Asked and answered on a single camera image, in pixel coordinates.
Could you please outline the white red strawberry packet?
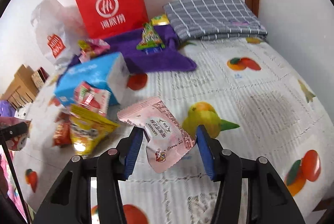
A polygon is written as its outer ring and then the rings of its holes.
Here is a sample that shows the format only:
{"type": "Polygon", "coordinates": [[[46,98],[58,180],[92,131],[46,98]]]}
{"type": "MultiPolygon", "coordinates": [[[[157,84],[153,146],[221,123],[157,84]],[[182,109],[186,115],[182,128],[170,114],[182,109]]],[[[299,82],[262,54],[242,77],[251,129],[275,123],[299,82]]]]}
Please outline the white red strawberry packet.
{"type": "Polygon", "coordinates": [[[82,81],[74,90],[77,105],[106,117],[111,93],[82,81]]]}

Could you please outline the grey checked folded cloth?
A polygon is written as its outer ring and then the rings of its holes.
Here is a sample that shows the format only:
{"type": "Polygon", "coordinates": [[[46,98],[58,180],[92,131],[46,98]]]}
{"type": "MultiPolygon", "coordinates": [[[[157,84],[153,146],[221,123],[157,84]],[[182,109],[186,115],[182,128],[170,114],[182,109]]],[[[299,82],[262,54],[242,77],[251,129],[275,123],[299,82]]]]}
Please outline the grey checked folded cloth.
{"type": "Polygon", "coordinates": [[[163,9],[181,42],[268,34],[243,0],[177,0],[163,9]]]}

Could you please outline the red snack packet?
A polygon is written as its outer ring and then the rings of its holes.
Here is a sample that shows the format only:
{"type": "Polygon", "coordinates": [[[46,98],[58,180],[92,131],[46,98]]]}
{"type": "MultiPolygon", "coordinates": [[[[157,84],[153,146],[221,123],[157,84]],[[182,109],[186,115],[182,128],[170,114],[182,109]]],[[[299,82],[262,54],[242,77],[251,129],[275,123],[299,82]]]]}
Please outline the red snack packet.
{"type": "Polygon", "coordinates": [[[57,126],[53,135],[53,146],[63,147],[71,145],[70,115],[61,111],[54,122],[57,126]]]}

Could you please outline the purple plush item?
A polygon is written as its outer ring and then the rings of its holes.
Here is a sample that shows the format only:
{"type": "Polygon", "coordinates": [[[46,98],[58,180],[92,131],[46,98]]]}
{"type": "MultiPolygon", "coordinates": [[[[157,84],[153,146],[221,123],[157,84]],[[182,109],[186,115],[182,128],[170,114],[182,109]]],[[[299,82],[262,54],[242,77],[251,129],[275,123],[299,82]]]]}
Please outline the purple plush item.
{"type": "Polygon", "coordinates": [[[12,107],[11,103],[6,100],[0,101],[0,116],[14,117],[16,110],[12,107]]]}

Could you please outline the brown patterned box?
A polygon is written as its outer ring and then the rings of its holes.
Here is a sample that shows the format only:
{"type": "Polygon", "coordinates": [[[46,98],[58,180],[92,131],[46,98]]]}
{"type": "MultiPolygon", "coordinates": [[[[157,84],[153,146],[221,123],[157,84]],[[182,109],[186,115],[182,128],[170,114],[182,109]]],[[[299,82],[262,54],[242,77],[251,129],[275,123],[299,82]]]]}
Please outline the brown patterned box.
{"type": "Polygon", "coordinates": [[[43,67],[40,67],[31,75],[31,79],[38,90],[42,89],[48,77],[49,74],[44,70],[43,67]]]}

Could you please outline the pale pink snack packet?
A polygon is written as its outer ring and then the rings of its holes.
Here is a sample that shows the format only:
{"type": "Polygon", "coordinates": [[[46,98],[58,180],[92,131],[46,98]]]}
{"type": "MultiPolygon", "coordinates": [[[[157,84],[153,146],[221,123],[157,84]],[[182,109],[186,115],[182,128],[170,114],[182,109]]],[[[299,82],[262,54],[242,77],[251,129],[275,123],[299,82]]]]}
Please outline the pale pink snack packet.
{"type": "Polygon", "coordinates": [[[159,97],[150,97],[117,113],[121,122],[142,128],[147,138],[150,166],[163,173],[175,165],[195,145],[159,97]]]}

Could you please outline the purple towel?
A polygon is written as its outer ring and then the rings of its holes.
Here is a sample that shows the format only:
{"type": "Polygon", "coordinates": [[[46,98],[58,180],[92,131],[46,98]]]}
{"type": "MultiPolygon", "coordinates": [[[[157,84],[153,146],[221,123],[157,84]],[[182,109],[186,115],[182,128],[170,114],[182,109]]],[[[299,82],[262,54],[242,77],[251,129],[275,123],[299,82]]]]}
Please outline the purple towel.
{"type": "Polygon", "coordinates": [[[120,52],[125,59],[127,68],[131,74],[160,72],[160,71],[193,71],[196,63],[180,54],[179,41],[171,25],[155,26],[165,47],[160,51],[140,51],[137,45],[142,40],[142,29],[134,29],[119,35],[104,39],[110,49],[101,57],[120,52]]]}

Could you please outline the green snack packet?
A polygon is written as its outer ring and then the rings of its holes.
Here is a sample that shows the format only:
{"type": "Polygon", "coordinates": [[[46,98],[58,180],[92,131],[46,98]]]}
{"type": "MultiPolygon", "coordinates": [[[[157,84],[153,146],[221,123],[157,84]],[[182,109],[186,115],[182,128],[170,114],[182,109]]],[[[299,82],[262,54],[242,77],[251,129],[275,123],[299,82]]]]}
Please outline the green snack packet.
{"type": "Polygon", "coordinates": [[[165,49],[165,44],[163,43],[158,33],[155,31],[153,25],[146,23],[142,31],[142,40],[137,44],[136,49],[138,51],[144,52],[144,49],[152,47],[161,47],[165,49]]]}

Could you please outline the yellow triangular snack packet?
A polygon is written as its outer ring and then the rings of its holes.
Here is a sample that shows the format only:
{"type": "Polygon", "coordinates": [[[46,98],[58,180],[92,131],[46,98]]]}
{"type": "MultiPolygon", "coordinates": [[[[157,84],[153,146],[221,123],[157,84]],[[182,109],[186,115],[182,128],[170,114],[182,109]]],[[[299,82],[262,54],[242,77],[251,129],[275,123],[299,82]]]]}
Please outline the yellow triangular snack packet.
{"type": "Polygon", "coordinates": [[[86,157],[120,125],[93,111],[70,105],[70,139],[77,155],[86,157]]]}

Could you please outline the blue snack packet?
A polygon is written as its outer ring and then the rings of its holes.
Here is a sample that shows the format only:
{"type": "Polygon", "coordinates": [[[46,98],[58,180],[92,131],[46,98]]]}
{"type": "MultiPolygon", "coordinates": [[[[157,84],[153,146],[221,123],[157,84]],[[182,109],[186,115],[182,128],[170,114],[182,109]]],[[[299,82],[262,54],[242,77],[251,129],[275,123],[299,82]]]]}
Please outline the blue snack packet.
{"type": "Polygon", "coordinates": [[[162,52],[164,49],[161,47],[152,47],[152,48],[146,48],[143,51],[145,54],[154,54],[154,53],[159,53],[162,52]]]}

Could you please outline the wooden chair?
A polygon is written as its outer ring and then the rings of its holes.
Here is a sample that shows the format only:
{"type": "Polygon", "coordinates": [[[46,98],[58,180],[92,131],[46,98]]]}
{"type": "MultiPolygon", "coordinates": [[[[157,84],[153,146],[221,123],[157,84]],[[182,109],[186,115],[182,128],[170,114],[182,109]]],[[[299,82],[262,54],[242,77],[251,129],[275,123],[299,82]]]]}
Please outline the wooden chair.
{"type": "Polygon", "coordinates": [[[38,94],[38,89],[32,80],[33,73],[29,66],[21,65],[14,74],[13,81],[1,95],[1,100],[9,102],[15,110],[32,103],[38,94]]]}

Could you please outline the yellow bag behind towel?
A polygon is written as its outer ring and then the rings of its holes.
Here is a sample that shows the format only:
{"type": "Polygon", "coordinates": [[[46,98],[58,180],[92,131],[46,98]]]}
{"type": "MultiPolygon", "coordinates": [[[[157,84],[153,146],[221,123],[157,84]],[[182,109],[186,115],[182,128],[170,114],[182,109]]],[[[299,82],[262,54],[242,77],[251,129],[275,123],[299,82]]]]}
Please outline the yellow bag behind towel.
{"type": "Polygon", "coordinates": [[[168,25],[170,24],[170,21],[168,20],[168,17],[165,13],[163,14],[160,14],[158,16],[155,16],[151,19],[151,24],[153,26],[156,26],[156,25],[168,25]]]}

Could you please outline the white Miniso plastic bag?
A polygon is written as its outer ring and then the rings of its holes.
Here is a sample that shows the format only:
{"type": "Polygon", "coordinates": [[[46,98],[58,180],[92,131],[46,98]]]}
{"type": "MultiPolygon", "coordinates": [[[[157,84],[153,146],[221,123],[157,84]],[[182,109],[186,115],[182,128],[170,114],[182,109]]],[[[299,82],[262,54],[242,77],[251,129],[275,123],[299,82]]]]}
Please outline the white Miniso plastic bag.
{"type": "Polygon", "coordinates": [[[88,37],[78,8],[64,7],[58,0],[38,4],[30,23],[40,51],[56,69],[67,67],[80,53],[78,41],[88,37]]]}

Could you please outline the red paper shopping bag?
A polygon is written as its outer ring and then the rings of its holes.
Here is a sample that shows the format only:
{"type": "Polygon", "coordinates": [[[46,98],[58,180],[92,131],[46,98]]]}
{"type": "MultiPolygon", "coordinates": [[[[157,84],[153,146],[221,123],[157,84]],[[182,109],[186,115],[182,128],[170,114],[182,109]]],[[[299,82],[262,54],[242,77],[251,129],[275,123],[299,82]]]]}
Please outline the red paper shopping bag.
{"type": "Polygon", "coordinates": [[[149,22],[144,0],[76,0],[90,38],[103,39],[149,22]]]}

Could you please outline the fruit print tablecloth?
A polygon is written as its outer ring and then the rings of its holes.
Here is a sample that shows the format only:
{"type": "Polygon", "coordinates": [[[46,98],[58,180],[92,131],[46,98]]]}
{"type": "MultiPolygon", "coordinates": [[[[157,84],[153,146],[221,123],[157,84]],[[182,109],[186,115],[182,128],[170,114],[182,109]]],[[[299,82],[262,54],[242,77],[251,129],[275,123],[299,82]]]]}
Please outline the fruit print tablecloth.
{"type": "MultiPolygon", "coordinates": [[[[333,183],[333,124],[317,97],[297,72],[267,43],[244,39],[194,41],[182,53],[197,68],[189,72],[153,72],[139,91],[125,90],[108,119],[149,97],[160,97],[178,122],[190,106],[204,101],[218,116],[237,124],[218,135],[224,148],[242,158],[266,157],[285,178],[293,163],[310,150],[320,158],[320,176],[299,179],[294,200],[307,217],[333,183]]],[[[133,173],[120,183],[122,201],[139,207],[150,223],[208,223],[219,184],[206,175],[193,148],[174,166],[158,174],[141,147],[133,173]]]]}

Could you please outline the pink yellow snack packet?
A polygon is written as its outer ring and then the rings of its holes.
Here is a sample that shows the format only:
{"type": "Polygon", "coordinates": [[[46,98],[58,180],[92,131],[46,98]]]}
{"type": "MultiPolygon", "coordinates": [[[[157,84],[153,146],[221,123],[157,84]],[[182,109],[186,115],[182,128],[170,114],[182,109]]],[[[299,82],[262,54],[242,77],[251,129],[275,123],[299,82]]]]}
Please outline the pink yellow snack packet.
{"type": "Polygon", "coordinates": [[[79,60],[81,62],[86,62],[98,57],[110,49],[110,45],[101,39],[79,40],[78,45],[80,48],[79,60]]]}

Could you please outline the blue tissue pack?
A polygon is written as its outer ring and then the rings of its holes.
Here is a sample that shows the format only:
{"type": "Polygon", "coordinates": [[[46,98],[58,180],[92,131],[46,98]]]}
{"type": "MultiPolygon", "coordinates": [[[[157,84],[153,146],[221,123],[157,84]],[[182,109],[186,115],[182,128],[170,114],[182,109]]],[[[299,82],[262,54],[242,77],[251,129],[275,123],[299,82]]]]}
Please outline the blue tissue pack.
{"type": "Polygon", "coordinates": [[[74,103],[74,90],[82,82],[111,93],[109,105],[122,102],[129,70],[120,52],[94,58],[88,62],[70,67],[60,78],[54,94],[60,103],[68,106],[74,103]]]}

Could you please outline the pink candy packet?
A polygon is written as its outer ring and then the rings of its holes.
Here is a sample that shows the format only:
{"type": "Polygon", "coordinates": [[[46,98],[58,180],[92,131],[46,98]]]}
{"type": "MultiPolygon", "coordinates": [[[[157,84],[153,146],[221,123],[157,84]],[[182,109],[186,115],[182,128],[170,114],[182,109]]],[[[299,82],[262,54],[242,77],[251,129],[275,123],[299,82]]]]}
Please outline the pink candy packet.
{"type": "Polygon", "coordinates": [[[22,150],[29,138],[30,120],[15,118],[13,116],[1,117],[1,133],[6,145],[11,151],[22,150]]]}

